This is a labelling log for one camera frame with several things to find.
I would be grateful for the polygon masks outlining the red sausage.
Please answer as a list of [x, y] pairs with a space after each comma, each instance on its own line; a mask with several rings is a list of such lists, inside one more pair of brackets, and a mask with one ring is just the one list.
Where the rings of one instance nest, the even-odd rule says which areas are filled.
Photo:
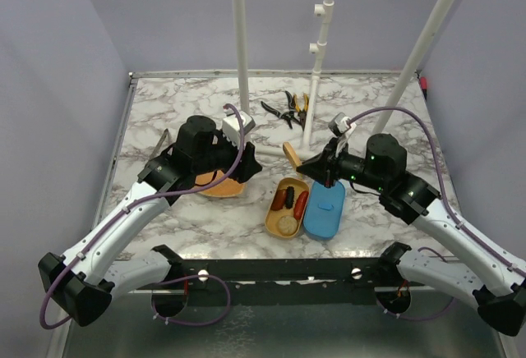
[[309, 191], [308, 190], [304, 190], [299, 195], [299, 197], [296, 199], [296, 202], [295, 202], [295, 205], [294, 205], [294, 209], [293, 209], [293, 216], [298, 221], [300, 221], [302, 219], [302, 216], [303, 216], [303, 213], [304, 213], [304, 209], [305, 209], [305, 206], [307, 204], [308, 196], [309, 196]]

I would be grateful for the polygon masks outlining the metal food tongs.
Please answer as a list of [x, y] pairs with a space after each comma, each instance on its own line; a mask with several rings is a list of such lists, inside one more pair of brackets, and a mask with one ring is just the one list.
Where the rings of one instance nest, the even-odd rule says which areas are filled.
[[153, 160], [171, 143], [171, 137], [169, 129], [164, 129], [162, 135], [160, 136], [157, 144], [155, 145], [152, 153], [149, 156], [149, 160]]

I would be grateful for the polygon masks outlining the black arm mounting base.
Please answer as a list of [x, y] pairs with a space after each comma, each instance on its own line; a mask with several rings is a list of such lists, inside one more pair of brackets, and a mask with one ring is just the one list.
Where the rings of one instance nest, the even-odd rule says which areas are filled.
[[401, 314], [411, 304], [409, 284], [381, 258], [182, 259], [168, 247], [171, 269], [151, 302], [164, 317], [191, 307], [234, 305], [376, 305]]

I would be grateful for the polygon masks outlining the beige lunch box lid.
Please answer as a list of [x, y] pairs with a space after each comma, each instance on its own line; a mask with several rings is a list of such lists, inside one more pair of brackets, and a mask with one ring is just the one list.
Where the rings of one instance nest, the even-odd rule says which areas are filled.
[[286, 159], [289, 161], [291, 167], [295, 171], [297, 177], [299, 179], [303, 179], [303, 175], [298, 172], [298, 167], [302, 165], [301, 159], [298, 157], [295, 149], [289, 142], [283, 142], [282, 144], [282, 150], [284, 152], [284, 155]]

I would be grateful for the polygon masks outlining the beige lunch box base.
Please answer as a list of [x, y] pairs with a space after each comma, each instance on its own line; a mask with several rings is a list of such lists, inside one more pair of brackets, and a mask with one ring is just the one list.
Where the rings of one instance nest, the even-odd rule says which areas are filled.
[[305, 181], [293, 177], [282, 179], [265, 217], [267, 232], [283, 239], [292, 239], [298, 235], [309, 197], [310, 188]]

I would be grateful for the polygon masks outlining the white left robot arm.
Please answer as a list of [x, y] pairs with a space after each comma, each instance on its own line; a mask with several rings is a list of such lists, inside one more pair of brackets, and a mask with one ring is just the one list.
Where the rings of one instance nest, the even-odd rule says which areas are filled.
[[255, 127], [245, 112], [229, 112], [217, 127], [206, 116], [189, 117], [176, 140], [140, 171], [137, 180], [106, 218], [61, 255], [48, 252], [38, 262], [46, 295], [40, 309], [43, 328], [47, 304], [54, 301], [80, 326], [97, 320], [119, 296], [149, 284], [170, 288], [181, 280], [179, 257], [157, 246], [144, 257], [120, 266], [115, 259], [154, 218], [181, 195], [214, 187], [196, 185], [200, 175], [221, 171], [219, 182], [244, 183], [261, 171], [247, 135]]

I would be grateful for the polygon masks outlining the brown sausage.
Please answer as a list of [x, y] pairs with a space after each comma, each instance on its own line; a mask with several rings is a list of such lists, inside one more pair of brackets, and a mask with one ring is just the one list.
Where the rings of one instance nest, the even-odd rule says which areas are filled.
[[284, 207], [285, 201], [287, 199], [287, 191], [285, 189], [277, 190], [275, 197], [273, 198], [272, 204], [270, 206], [271, 211], [279, 211]]

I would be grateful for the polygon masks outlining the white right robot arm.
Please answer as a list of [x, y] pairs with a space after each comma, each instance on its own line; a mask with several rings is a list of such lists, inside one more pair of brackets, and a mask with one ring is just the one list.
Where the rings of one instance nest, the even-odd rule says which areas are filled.
[[447, 264], [395, 242], [377, 265], [379, 279], [404, 279], [433, 287], [473, 307], [499, 333], [514, 337], [525, 324], [525, 262], [512, 255], [451, 209], [432, 185], [406, 169], [407, 151], [392, 136], [376, 134], [364, 157], [340, 149], [332, 139], [298, 172], [325, 187], [344, 179], [373, 189], [383, 208], [440, 242], [457, 259]]

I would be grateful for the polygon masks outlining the blue lunch box base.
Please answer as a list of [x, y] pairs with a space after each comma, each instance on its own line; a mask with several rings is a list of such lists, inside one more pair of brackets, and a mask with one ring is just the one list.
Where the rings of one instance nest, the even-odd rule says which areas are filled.
[[309, 230], [304, 227], [302, 231], [307, 237], [313, 240], [317, 240], [317, 241], [329, 241], [333, 239], [338, 233], [337, 228], [336, 229], [318, 228], [318, 229]]

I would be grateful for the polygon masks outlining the white steamed bun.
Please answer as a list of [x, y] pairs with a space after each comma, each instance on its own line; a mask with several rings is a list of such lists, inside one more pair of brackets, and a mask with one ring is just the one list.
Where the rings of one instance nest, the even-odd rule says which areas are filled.
[[298, 221], [294, 216], [283, 216], [278, 220], [277, 228], [282, 236], [292, 236], [298, 229]]

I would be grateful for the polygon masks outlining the woven bamboo basket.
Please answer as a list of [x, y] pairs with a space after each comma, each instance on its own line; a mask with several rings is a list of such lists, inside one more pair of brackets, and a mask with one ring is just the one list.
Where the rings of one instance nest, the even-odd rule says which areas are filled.
[[[219, 180], [223, 175], [221, 171], [201, 174], [196, 177], [195, 187], [207, 186], [211, 182]], [[200, 195], [212, 198], [232, 198], [243, 193], [245, 185], [245, 183], [239, 183], [231, 178], [227, 178], [217, 186], [201, 191]]]

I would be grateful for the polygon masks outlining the blue lunch box lid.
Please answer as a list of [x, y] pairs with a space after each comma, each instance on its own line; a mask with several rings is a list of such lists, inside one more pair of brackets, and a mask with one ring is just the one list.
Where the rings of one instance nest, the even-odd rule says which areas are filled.
[[342, 217], [346, 189], [337, 181], [331, 188], [313, 182], [303, 217], [303, 227], [313, 229], [338, 229]]

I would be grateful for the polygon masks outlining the black sea cucumber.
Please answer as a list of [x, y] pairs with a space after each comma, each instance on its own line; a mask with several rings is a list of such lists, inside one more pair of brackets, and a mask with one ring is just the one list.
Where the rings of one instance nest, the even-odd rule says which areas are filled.
[[295, 189], [292, 186], [288, 186], [285, 190], [285, 201], [284, 201], [284, 207], [286, 209], [291, 209], [293, 207], [294, 198], [295, 198]]

